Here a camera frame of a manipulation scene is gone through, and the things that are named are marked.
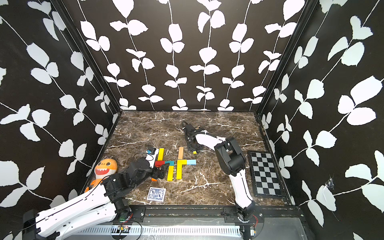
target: checkerboard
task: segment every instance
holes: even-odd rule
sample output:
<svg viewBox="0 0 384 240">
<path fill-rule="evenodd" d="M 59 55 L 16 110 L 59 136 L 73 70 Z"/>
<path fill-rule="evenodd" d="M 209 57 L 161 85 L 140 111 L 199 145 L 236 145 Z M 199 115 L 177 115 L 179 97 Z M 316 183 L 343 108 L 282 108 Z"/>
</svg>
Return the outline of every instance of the checkerboard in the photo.
<svg viewBox="0 0 384 240">
<path fill-rule="evenodd" d="M 250 153 L 252 159 L 251 175 L 255 180 L 254 194 L 256 195 L 257 192 L 257 194 L 281 196 L 280 184 L 271 154 L 266 152 Z"/>
</svg>

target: plush toy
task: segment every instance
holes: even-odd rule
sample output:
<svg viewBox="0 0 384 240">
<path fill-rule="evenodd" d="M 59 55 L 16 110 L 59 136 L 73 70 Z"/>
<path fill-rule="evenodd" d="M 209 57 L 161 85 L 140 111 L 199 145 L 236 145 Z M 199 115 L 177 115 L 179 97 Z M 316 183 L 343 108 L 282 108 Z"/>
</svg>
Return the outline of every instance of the plush toy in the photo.
<svg viewBox="0 0 384 240">
<path fill-rule="evenodd" d="M 105 176 L 110 176 L 116 173 L 118 164 L 111 158 L 101 160 L 95 167 L 96 179 L 91 182 L 91 186 L 97 186 Z"/>
</svg>

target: yellow wooden block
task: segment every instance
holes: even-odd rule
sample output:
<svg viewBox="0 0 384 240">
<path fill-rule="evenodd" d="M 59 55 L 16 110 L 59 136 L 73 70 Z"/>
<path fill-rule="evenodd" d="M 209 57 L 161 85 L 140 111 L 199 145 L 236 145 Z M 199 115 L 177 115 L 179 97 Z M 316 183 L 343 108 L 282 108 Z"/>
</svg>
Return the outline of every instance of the yellow wooden block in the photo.
<svg viewBox="0 0 384 240">
<path fill-rule="evenodd" d="M 174 169 L 173 166 L 168 167 L 168 177 L 167 177 L 168 182 L 173 181 L 173 169 Z"/>
<path fill-rule="evenodd" d="M 177 159 L 183 159 L 184 147 L 179 147 L 179 157 Z"/>
<path fill-rule="evenodd" d="M 159 156 L 157 157 L 158 161 L 163 161 L 164 148 L 159 149 Z"/>
</svg>

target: brown marble surface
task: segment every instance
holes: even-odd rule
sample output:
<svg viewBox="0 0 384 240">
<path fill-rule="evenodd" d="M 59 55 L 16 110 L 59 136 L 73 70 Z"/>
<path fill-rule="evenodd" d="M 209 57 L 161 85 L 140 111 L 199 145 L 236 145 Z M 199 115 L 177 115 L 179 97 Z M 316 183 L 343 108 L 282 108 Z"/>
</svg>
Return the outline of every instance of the brown marble surface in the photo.
<svg viewBox="0 0 384 240">
<path fill-rule="evenodd" d="M 188 152 L 182 120 L 218 136 L 233 136 L 245 154 L 248 150 L 265 151 L 253 113 L 123 112 L 103 159 L 113 158 L 118 168 L 123 169 L 134 160 L 135 153 L 144 152 L 148 146 L 164 148 L 165 161 L 176 161 L 179 147 L 184 147 L 183 159 L 196 159 L 195 166 L 183 166 L 181 180 L 176 179 L 175 165 L 172 182 L 166 179 L 153 182 L 149 178 L 126 198 L 130 204 L 233 205 L 235 194 L 231 181 L 221 170 L 216 154 L 207 147 L 199 154 Z M 248 160 L 246 166 L 248 187 L 253 195 Z M 150 187 L 167 189 L 164 202 L 147 200 Z M 254 197 L 254 200 L 260 205 L 283 205 L 281 199 Z"/>
</svg>

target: wallpaper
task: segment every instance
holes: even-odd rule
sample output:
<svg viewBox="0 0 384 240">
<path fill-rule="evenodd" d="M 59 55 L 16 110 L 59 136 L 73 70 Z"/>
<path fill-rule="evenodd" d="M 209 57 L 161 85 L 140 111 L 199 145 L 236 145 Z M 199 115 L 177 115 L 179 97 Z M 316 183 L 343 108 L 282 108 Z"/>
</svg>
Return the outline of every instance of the wallpaper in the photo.
<svg viewBox="0 0 384 240">
<path fill-rule="evenodd" d="M 316 239 L 382 239 L 384 2 L 320 0 L 262 111 Z"/>
<path fill-rule="evenodd" d="M 117 112 L 50 2 L 0 0 L 0 239 L 76 197 Z"/>
<path fill-rule="evenodd" d="M 305 1 L 65 5 L 121 109 L 254 111 Z"/>
</svg>

